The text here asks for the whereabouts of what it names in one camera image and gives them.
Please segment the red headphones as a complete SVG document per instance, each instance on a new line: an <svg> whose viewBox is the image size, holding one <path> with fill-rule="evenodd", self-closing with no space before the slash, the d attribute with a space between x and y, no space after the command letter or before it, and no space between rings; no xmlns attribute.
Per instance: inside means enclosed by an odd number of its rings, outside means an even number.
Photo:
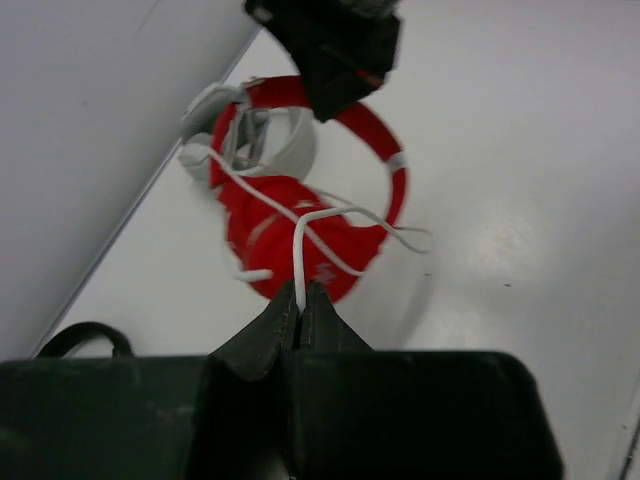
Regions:
<svg viewBox="0 0 640 480"><path fill-rule="evenodd" d="M293 279L293 241L297 221L305 214L328 208L310 187L287 175L245 177L232 172L223 156L223 141L243 107L278 109L310 102L298 76L260 78L245 84L239 99L216 121L210 142L209 184L219 189L226 213L226 241L248 273L248 283L272 299ZM366 104L357 102L335 116L335 121L366 143L386 166L390 200L381 225L355 226L344 214L307 224L302 239L302 272L307 282L324 284L338 301L380 253L395 226L406 197L408 169L403 148L388 125Z"/></svg>

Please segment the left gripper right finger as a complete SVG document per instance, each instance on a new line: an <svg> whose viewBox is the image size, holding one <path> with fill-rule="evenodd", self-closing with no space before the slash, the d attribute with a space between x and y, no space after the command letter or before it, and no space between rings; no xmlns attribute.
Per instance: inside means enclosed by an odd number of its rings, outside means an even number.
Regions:
<svg viewBox="0 0 640 480"><path fill-rule="evenodd" d="M499 351L376 351L312 284L287 355L300 479L560 479L534 376Z"/></svg>

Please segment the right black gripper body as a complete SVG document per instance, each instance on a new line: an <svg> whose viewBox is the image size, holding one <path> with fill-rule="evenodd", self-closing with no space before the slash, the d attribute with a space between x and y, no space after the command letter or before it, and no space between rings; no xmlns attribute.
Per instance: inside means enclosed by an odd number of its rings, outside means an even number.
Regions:
<svg viewBox="0 0 640 480"><path fill-rule="evenodd" d="M394 69L397 1L252 0L244 11L288 52L319 121L380 89Z"/></svg>

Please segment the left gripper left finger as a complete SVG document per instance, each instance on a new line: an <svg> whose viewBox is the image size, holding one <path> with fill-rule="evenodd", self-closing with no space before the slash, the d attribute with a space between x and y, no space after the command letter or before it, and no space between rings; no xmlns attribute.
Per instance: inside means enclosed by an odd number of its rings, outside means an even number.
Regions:
<svg viewBox="0 0 640 480"><path fill-rule="evenodd" d="M104 339L1 366L5 479L293 479L277 363L291 282L212 353L112 357Z"/></svg>

